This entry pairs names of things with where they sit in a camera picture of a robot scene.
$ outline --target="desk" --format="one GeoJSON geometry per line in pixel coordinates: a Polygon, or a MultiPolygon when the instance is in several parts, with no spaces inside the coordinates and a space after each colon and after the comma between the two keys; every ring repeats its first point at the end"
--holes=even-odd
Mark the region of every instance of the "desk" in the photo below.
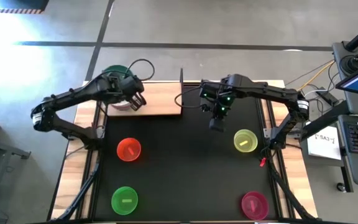
{"type": "MultiPolygon", "coordinates": [[[[284,82],[282,80],[264,80],[268,82],[269,85],[284,87],[284,82]]],[[[267,102],[262,100],[262,106],[264,111],[264,117],[266,120],[267,127],[270,127],[269,113],[267,111],[267,102]]],[[[287,115],[287,107],[281,103],[272,103],[275,122],[277,125],[283,121],[284,117],[287,115]]],[[[88,101],[86,103],[79,104],[76,111],[76,116],[74,123],[82,126],[88,127],[91,126],[94,120],[94,112],[96,109],[95,101],[88,101]]],[[[102,125],[104,121],[103,114],[99,114],[98,125],[102,125]]],[[[294,139],[287,139],[287,143],[299,145],[298,141],[294,139]]],[[[80,140],[70,141],[67,148],[67,153],[78,149],[83,144],[80,140]]],[[[287,172],[288,183],[291,188],[291,191],[294,193],[295,197],[300,201],[300,203],[306,208],[306,210],[317,217],[316,207],[314,205],[313,195],[311,193],[309,179],[306,173],[306,167],[303,162],[302,153],[298,148],[287,147],[282,151],[283,159],[285,163],[285,169],[287,172]]],[[[83,180],[83,172],[85,168],[87,151],[82,149],[70,157],[68,157],[62,165],[62,172],[60,174],[57,189],[55,195],[53,196],[49,218],[59,217],[65,209],[71,204],[79,189],[81,188],[81,182],[83,180]]],[[[93,152],[93,163],[96,160],[96,152],[93,152]]],[[[277,157],[275,157],[275,165],[278,167],[277,157]]],[[[88,215],[88,209],[90,205],[90,193],[92,188],[89,189],[85,199],[82,209],[81,217],[86,218],[88,215]]],[[[281,189],[279,190],[280,202],[283,208],[283,216],[288,217],[288,208],[285,200],[285,196],[281,189]]]]}

